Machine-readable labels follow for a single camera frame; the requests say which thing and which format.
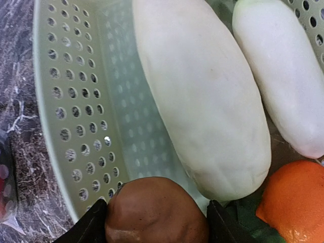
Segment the dotted zip bag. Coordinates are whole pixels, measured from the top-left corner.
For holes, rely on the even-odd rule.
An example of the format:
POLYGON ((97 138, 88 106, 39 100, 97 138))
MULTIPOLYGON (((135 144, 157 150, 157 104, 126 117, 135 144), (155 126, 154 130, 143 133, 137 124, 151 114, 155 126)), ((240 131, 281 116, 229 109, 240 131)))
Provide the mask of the dotted zip bag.
POLYGON ((1 224, 20 231, 16 214, 18 210, 15 163, 8 134, 1 130, 1 224))

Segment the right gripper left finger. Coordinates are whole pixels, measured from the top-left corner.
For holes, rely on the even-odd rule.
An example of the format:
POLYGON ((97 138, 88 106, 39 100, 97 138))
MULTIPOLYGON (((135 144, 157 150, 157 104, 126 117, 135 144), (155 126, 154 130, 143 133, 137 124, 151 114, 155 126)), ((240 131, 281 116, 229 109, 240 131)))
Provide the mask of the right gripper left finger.
POLYGON ((107 203, 97 200, 78 222, 53 243, 105 243, 107 203))

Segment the brown potato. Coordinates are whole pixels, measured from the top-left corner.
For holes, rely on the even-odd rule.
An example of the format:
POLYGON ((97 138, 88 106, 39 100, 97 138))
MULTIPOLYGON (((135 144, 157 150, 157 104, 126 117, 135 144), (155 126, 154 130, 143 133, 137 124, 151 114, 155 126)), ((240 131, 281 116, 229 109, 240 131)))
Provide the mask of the brown potato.
POLYGON ((107 205, 107 242, 208 242, 209 226, 176 182, 147 177, 125 183, 107 205))

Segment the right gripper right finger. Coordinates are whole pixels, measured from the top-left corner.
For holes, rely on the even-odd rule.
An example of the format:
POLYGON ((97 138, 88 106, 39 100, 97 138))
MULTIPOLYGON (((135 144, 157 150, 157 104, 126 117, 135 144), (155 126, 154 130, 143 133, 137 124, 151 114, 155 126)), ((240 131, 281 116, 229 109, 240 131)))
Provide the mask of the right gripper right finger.
POLYGON ((216 200, 211 200, 207 206, 207 221, 211 243, 256 242, 216 200))

